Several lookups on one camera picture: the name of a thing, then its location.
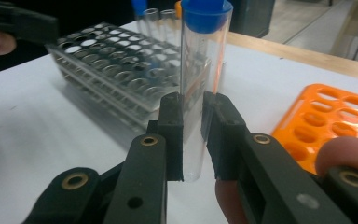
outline test tube rack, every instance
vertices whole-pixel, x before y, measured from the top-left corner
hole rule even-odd
[[[180,90],[179,47],[106,22],[47,50],[68,83],[136,132],[158,118],[162,96]]]

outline brass screw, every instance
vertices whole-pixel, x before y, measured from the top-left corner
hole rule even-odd
[[[263,145],[271,143],[271,139],[264,134],[254,135],[254,140],[255,140],[255,142],[257,142],[259,144],[263,144]]]
[[[354,171],[341,171],[339,177],[345,183],[358,188],[358,173]]]
[[[153,136],[146,136],[141,140],[141,144],[146,147],[151,147],[158,142],[158,139]]]
[[[63,189],[79,189],[83,187],[87,181],[89,181],[89,177],[84,173],[72,173],[69,174],[61,183]]]

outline blue test tube cap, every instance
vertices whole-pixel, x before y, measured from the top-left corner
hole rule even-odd
[[[133,10],[137,16],[144,15],[144,11],[147,9],[146,0],[131,0]]]
[[[212,34],[227,22],[233,6],[227,0],[182,0],[187,27],[199,34]]]

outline white table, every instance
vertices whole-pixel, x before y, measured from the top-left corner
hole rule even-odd
[[[252,132],[271,133],[312,83],[358,93],[358,79],[227,45],[227,95]],[[102,174],[124,161],[135,136],[67,86],[50,56],[0,72],[0,224],[21,223],[48,183],[74,167]],[[195,183],[170,182],[168,223],[225,223],[206,153]]]

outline plastic tube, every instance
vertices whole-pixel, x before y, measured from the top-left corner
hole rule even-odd
[[[159,29],[159,11],[157,8],[149,8],[144,11],[148,36],[157,44],[161,41],[161,31]]]
[[[217,93],[232,8],[226,0],[182,0],[181,94],[186,182],[200,177],[212,117],[212,111],[202,111],[203,93]],[[200,131],[202,115],[207,127],[204,136]]]
[[[146,0],[131,0],[132,8],[135,14],[136,26],[138,33],[147,36],[147,26],[144,11],[147,9]]]
[[[176,17],[176,11],[174,9],[167,9],[161,11],[161,25],[162,36],[166,46],[169,44],[179,48],[181,39],[181,26]]]

